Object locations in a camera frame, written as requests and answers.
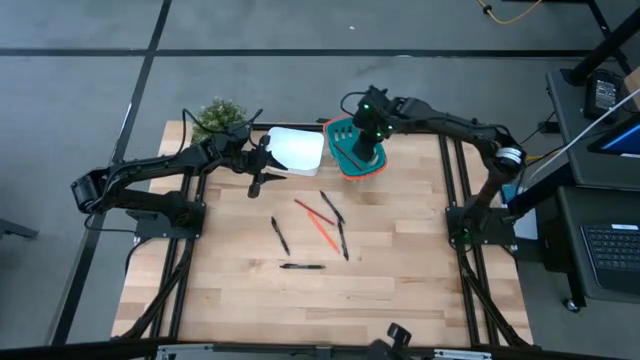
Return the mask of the black power adapter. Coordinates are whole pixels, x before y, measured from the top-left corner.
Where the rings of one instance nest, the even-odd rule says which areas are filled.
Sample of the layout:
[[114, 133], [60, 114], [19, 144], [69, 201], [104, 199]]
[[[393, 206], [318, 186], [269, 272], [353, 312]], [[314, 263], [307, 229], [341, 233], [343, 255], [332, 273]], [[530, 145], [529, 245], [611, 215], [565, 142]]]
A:
[[622, 78], [614, 72], [598, 69], [587, 79], [584, 117], [597, 120], [620, 99]]

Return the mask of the black stand legs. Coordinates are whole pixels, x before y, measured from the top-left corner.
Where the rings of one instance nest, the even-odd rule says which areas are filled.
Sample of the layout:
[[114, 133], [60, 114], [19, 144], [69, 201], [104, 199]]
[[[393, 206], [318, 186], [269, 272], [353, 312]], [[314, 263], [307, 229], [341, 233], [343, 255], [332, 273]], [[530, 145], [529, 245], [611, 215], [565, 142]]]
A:
[[625, 75], [632, 73], [626, 55], [620, 47], [640, 30], [640, 6], [637, 7], [617, 28], [611, 30], [596, 0], [584, 0], [598, 24], [604, 40], [573, 69], [562, 70], [564, 80], [574, 86], [586, 79], [609, 57], [613, 57]]

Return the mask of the grey furniture foot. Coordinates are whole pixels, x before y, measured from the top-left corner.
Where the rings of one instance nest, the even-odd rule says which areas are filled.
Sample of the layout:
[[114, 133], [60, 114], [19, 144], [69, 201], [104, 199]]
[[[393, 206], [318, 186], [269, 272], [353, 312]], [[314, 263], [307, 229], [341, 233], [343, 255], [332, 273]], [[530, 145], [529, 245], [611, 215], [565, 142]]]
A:
[[8, 220], [0, 219], [0, 239], [5, 235], [16, 235], [26, 240], [35, 240], [38, 231]]

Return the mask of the teal basket orange rim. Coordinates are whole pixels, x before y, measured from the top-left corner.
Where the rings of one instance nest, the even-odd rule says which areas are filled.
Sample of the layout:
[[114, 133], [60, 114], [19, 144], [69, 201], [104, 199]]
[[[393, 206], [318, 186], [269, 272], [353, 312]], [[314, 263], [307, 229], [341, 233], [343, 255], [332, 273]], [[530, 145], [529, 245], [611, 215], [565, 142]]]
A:
[[[353, 125], [353, 120], [349, 116], [340, 116], [328, 120], [323, 125], [323, 134], [328, 141], [328, 149], [342, 176], [347, 180], [363, 180], [382, 173], [388, 164], [386, 152], [381, 143], [375, 150], [376, 155], [371, 161], [361, 161], [358, 159], [352, 147], [357, 140], [360, 130]], [[334, 147], [337, 143], [353, 160], [355, 160], [363, 170], [356, 169], [338, 150]]]

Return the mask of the small potted green plant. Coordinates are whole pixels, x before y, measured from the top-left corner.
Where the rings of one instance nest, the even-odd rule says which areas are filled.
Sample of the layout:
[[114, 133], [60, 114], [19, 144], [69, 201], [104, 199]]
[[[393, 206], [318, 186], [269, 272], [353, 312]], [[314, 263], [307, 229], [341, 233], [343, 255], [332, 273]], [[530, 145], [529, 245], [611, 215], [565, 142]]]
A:
[[247, 120], [247, 112], [231, 100], [214, 98], [209, 105], [201, 107], [195, 119], [205, 128], [221, 132], [244, 123]]

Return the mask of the white plastic bin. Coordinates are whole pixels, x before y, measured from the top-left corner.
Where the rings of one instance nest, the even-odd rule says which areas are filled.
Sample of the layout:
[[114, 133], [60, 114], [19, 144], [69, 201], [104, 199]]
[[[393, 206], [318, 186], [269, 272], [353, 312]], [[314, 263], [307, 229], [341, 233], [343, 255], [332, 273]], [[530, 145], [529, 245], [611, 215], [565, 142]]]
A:
[[318, 173], [325, 138], [321, 133], [273, 127], [267, 150], [286, 167], [284, 173], [312, 177]]

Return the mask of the black rig crossbar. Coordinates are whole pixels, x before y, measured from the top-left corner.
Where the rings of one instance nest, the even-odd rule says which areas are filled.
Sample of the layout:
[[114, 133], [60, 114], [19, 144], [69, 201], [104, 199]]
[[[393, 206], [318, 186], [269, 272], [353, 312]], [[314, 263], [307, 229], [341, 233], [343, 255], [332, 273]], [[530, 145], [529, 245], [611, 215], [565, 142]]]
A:
[[[131, 360], [156, 357], [161, 345], [172, 345], [168, 338], [142, 340], [111, 340], [105, 342], [49, 345], [0, 350], [0, 360]], [[328, 346], [328, 345], [273, 345], [240, 343], [181, 343], [213, 344], [213, 353], [258, 353], [303, 355], [315, 360], [333, 360], [338, 356], [363, 356], [366, 358], [368, 346]], [[547, 351], [538, 347], [515, 348], [504, 346], [477, 345], [468, 348], [417, 347], [406, 348], [411, 358], [431, 359], [435, 349], [471, 350], [488, 352], [493, 360], [625, 360], [622, 358], [583, 355], [575, 353]]]

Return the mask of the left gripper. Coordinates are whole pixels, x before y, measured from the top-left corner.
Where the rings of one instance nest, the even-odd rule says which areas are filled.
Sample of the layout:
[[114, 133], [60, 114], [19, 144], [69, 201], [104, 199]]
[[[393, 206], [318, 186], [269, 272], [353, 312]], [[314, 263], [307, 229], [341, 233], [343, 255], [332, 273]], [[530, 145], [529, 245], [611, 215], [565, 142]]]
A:
[[[239, 170], [241, 173], [257, 174], [261, 173], [266, 167], [272, 167], [279, 170], [287, 170], [287, 167], [278, 161], [269, 149], [271, 137], [269, 135], [263, 135], [260, 138], [260, 146], [257, 146], [251, 150], [243, 150], [240, 157]], [[266, 183], [275, 180], [285, 180], [285, 176], [276, 175], [272, 173], [261, 173], [259, 175], [259, 182]]]

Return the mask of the dark grey desk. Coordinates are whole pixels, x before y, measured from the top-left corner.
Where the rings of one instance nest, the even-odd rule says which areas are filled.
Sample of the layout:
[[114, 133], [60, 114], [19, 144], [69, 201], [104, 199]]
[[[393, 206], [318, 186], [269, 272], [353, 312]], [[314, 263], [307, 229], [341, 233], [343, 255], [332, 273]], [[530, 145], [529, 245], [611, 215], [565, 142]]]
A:
[[[546, 81], [565, 144], [577, 137], [593, 121], [582, 113], [585, 88], [567, 83], [560, 70], [549, 72]], [[578, 186], [640, 191], [640, 158], [593, 153], [588, 146], [612, 130], [598, 125], [586, 132], [565, 152]]]

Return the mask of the orange pencil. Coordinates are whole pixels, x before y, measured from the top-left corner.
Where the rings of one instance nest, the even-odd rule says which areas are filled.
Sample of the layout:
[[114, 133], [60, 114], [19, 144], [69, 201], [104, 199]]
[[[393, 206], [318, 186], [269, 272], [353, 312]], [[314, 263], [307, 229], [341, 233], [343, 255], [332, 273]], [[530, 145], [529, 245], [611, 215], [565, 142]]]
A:
[[329, 245], [338, 253], [341, 254], [336, 242], [331, 238], [331, 236], [328, 234], [328, 232], [322, 227], [322, 225], [319, 223], [318, 219], [316, 218], [316, 216], [311, 212], [307, 210], [307, 216], [308, 218], [311, 220], [311, 222], [314, 224], [314, 226], [316, 227], [316, 229], [321, 233], [321, 235], [325, 238], [325, 240], [329, 243]]

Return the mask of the black keyboard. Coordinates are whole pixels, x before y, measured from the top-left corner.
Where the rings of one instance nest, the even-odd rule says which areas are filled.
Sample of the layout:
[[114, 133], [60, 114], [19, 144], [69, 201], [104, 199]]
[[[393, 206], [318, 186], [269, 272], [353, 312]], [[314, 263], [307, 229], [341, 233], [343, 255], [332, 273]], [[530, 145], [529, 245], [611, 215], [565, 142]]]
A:
[[581, 233], [597, 284], [640, 296], [640, 225], [582, 225]]

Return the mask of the red pencil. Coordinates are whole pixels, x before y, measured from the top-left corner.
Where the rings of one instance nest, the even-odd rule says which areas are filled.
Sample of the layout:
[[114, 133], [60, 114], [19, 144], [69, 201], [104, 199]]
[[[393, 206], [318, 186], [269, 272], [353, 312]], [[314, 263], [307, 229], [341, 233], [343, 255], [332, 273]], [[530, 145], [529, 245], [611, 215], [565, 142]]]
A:
[[362, 167], [353, 160], [337, 143], [334, 144], [334, 147], [340, 152], [356, 169], [363, 170]]
[[310, 213], [312, 213], [313, 215], [315, 215], [316, 217], [324, 220], [325, 222], [327, 222], [328, 224], [335, 226], [336, 223], [332, 220], [330, 220], [329, 218], [325, 217], [324, 215], [322, 215], [321, 213], [319, 213], [318, 211], [314, 210], [313, 208], [311, 208], [310, 206], [306, 205], [305, 203], [303, 203], [301, 200], [299, 199], [294, 199], [294, 202], [297, 203], [298, 205], [300, 205], [301, 207], [303, 207], [304, 209], [306, 209], [307, 211], [309, 211]]

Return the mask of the black mechanical part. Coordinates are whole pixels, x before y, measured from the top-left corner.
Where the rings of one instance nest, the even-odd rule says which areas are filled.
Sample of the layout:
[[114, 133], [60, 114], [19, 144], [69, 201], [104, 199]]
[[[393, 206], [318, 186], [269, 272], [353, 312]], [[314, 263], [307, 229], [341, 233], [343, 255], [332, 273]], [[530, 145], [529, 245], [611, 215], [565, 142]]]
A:
[[412, 334], [397, 323], [391, 323], [387, 329], [387, 336], [392, 340], [391, 344], [382, 339], [374, 340], [367, 348], [367, 360], [411, 360], [406, 351]]

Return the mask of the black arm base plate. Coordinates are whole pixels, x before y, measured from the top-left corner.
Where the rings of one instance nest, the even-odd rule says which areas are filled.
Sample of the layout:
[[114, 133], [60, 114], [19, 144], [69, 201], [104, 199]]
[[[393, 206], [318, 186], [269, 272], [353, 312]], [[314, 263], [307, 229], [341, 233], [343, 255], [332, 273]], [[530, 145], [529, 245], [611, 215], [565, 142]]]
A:
[[516, 244], [513, 223], [504, 221], [504, 218], [510, 216], [507, 208], [490, 208], [488, 217], [480, 229], [462, 223], [462, 207], [449, 207], [445, 215], [449, 239], [454, 244], [506, 246]]
[[160, 213], [144, 210], [128, 210], [127, 214], [137, 221], [135, 235], [140, 238], [198, 238], [202, 234], [206, 204], [188, 202], [189, 212], [184, 221], [170, 219]]

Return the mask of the silver metal bracket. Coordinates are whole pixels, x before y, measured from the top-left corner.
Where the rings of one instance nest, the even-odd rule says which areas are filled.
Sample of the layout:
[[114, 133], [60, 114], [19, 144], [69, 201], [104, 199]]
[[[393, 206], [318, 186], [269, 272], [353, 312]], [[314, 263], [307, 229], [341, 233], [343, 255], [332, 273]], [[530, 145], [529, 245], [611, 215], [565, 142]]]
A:
[[201, 355], [213, 353], [213, 344], [172, 344], [161, 345], [157, 348], [154, 360], [176, 360], [179, 356]]
[[492, 354], [471, 350], [435, 349], [433, 360], [493, 360]]

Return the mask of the monitor with blue screen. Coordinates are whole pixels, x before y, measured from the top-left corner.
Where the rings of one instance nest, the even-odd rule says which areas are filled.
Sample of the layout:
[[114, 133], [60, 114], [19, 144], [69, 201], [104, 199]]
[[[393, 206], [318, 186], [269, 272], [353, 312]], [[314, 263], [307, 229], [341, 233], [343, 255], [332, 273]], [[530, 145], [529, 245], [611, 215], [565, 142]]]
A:
[[587, 149], [592, 153], [640, 158], [640, 113], [607, 131]]

